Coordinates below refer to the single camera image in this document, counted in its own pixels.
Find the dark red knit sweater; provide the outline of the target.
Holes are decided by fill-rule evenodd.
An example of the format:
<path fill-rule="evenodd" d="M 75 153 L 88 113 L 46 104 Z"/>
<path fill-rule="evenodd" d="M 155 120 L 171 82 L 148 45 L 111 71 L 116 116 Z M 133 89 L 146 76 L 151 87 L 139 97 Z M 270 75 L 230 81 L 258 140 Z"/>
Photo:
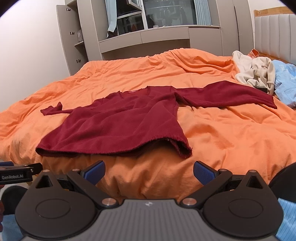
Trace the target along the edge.
<path fill-rule="evenodd" d="M 59 103 L 43 109 L 43 115 L 65 113 L 67 117 L 41 139 L 36 152 L 47 157 L 110 155 L 131 152 L 153 141 L 165 140 L 181 157 L 188 158 L 192 149 L 177 121 L 180 104 L 195 108 L 263 104 L 275 108 L 272 96 L 226 80 L 202 88 L 148 86 L 115 92 L 88 106 L 63 109 Z"/>

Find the orange bed duvet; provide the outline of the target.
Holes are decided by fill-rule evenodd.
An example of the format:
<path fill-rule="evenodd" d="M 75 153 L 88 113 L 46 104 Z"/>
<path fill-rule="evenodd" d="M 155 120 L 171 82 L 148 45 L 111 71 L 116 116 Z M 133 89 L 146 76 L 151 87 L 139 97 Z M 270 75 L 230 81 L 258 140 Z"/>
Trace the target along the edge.
<path fill-rule="evenodd" d="M 17 165 L 42 163 L 55 174 L 106 164 L 97 187 L 117 199 L 183 199 L 198 190 L 193 164 L 200 160 L 234 174 L 254 169 L 265 182 L 295 162 L 295 110 L 276 99 L 276 109 L 246 104 L 227 108 L 182 105 L 177 120 L 192 148 L 184 159 L 167 141 L 138 152 L 111 155 L 41 157 L 35 149 L 42 137 L 65 120 L 44 116 L 42 109 L 62 103 L 65 109 L 92 104 L 110 93 L 147 86 L 204 87 L 221 80 L 235 82 L 231 57 L 197 49 L 175 49 L 139 58 L 90 61 L 75 75 L 49 85 L 1 112 L 1 159 Z"/>

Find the grey padded headboard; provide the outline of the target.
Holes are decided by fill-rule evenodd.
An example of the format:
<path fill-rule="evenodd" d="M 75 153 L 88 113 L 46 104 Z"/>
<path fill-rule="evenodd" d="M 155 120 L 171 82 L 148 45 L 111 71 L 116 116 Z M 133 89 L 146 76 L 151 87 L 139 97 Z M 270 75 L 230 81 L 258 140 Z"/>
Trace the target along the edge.
<path fill-rule="evenodd" d="M 260 56 L 295 64 L 295 14 L 288 7 L 255 10 L 254 29 Z"/>

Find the light blue garment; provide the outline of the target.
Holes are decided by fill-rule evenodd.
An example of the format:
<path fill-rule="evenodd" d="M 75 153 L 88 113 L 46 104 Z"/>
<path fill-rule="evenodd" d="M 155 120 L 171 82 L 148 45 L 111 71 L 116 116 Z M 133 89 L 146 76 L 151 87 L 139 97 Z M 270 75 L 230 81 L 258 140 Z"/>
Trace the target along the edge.
<path fill-rule="evenodd" d="M 274 92 L 278 99 L 289 106 L 295 108 L 296 105 L 296 67 L 290 63 L 279 60 L 272 61 L 275 67 L 275 87 Z"/>

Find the blue striped curtain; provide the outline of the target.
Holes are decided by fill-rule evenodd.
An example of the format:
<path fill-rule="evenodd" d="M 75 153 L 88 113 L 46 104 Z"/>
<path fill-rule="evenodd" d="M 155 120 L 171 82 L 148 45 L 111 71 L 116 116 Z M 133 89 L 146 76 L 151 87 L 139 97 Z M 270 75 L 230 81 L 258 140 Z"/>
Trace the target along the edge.
<path fill-rule="evenodd" d="M 201 26 L 212 25 L 209 3 L 207 0 L 194 0 L 197 24 Z"/>

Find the grey wardrobe cabinet unit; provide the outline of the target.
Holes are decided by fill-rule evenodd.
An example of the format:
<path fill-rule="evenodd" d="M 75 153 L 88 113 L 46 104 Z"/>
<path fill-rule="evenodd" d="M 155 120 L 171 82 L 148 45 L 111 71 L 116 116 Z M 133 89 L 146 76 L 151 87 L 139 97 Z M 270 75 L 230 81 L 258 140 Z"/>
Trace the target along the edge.
<path fill-rule="evenodd" d="M 116 32 L 107 37 L 105 1 L 65 1 L 56 7 L 69 73 L 86 62 L 152 56 L 194 48 L 217 56 L 254 44 L 248 1 L 208 1 L 212 25 L 197 24 L 194 1 L 116 1 Z"/>

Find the orange pillow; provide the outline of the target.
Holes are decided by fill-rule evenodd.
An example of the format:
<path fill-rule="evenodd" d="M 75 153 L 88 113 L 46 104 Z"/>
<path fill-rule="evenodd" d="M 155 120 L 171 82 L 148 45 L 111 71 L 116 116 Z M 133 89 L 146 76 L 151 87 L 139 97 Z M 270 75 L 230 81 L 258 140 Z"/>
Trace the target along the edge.
<path fill-rule="evenodd" d="M 253 59 L 259 57 L 260 53 L 256 49 L 252 49 L 247 55 Z"/>

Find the beige crumpled garment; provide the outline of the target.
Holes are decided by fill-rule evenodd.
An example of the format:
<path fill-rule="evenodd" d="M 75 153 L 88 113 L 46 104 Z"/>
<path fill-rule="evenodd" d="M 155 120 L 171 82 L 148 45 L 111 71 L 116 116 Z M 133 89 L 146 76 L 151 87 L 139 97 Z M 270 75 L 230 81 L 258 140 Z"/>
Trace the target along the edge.
<path fill-rule="evenodd" d="M 233 61 L 239 69 L 235 79 L 256 89 L 273 95 L 275 86 L 275 66 L 268 57 L 252 58 L 240 51 L 232 53 Z"/>

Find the hanging light blue shirt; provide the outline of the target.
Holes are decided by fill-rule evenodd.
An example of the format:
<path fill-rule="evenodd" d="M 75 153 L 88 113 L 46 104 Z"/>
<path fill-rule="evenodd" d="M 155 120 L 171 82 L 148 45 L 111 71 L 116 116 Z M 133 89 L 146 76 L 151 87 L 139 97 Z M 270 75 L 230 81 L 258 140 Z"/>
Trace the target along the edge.
<path fill-rule="evenodd" d="M 107 37 L 111 38 L 114 36 L 116 32 L 116 24 L 117 24 L 117 7 L 116 0 L 105 0 L 107 20 L 108 20 L 108 29 L 107 29 Z"/>

